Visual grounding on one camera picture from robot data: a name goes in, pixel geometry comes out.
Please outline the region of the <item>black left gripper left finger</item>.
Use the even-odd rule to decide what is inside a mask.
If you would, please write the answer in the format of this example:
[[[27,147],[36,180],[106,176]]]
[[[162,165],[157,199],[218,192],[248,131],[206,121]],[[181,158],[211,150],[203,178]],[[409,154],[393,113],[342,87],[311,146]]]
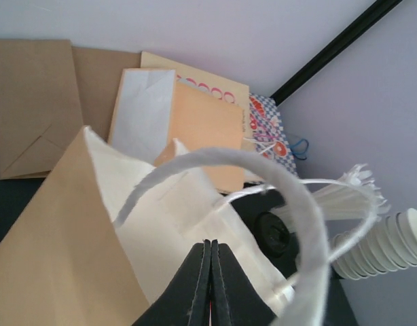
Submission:
[[[211,242],[196,243],[163,294],[134,325],[208,325]]]

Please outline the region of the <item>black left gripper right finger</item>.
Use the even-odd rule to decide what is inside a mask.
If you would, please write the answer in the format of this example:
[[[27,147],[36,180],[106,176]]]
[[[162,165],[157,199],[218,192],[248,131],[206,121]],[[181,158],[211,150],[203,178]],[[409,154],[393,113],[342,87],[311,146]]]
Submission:
[[[276,315],[254,290],[232,250],[211,243],[211,324],[269,325]]]

